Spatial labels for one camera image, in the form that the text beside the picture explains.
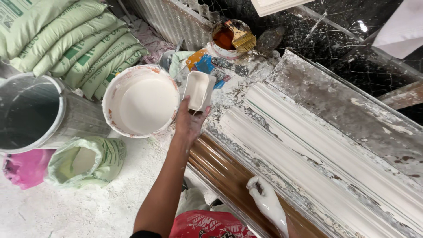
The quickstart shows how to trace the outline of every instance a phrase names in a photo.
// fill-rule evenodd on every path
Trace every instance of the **person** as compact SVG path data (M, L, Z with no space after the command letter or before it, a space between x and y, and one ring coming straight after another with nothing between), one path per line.
M190 148L200 136L201 126L210 113L208 106L205 112L191 115L189 102L190 97L186 96L179 106L176 131L165 162L138 211L130 238L255 238L239 219L229 213L226 205L216 205L213 211L209 211L210 206L197 188L184 189L181 193ZM270 184L261 177L253 177L247 189L283 238L299 237Z

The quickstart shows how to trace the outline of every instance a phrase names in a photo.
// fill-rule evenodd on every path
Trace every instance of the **white plaster bucket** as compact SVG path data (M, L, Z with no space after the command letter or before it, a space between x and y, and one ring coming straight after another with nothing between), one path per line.
M179 91L158 65L127 68L109 84L103 97L107 123L121 135L145 138L167 128L176 117Z
M0 115L0 152L10 154L110 132L100 106L47 75L24 73L0 83Z

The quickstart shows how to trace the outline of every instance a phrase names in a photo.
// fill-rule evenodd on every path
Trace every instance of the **yellow paintbrush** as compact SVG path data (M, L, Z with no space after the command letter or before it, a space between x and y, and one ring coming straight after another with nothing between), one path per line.
M251 32L236 28L231 20L225 22L225 25L233 32L232 45L238 52L248 52L255 47L257 39Z

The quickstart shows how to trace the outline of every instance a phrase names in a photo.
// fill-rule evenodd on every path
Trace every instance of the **black marble surface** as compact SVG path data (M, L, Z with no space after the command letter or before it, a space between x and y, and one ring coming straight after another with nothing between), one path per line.
M292 14L290 9L259 17L250 0L198 1L209 5L211 11L219 11L222 16L245 22L257 37L268 28L283 26L285 35L277 48L279 52L283 53L286 47L292 47L374 97L410 83L406 75L375 60L380 56L370 45L361 46L359 41L323 21L316 25L316 20ZM329 20L366 39L385 24L401 2L316 0L304 5L319 14L326 13ZM423 72L423 47L407 56L404 62ZM403 108L399 112L423 125L423 104Z

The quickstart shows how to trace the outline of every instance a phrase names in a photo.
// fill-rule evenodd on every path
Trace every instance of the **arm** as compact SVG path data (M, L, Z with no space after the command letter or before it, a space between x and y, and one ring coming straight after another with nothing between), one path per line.
M250 178L247 189L260 212L276 226L282 238L300 238L294 224L285 215L272 185L256 176Z
M188 112L190 97L182 100L176 117L176 132L168 154L153 187L142 203L134 223L134 233L147 230L168 237L178 208L181 186L188 155L194 140L200 136L201 126L210 112L193 116Z

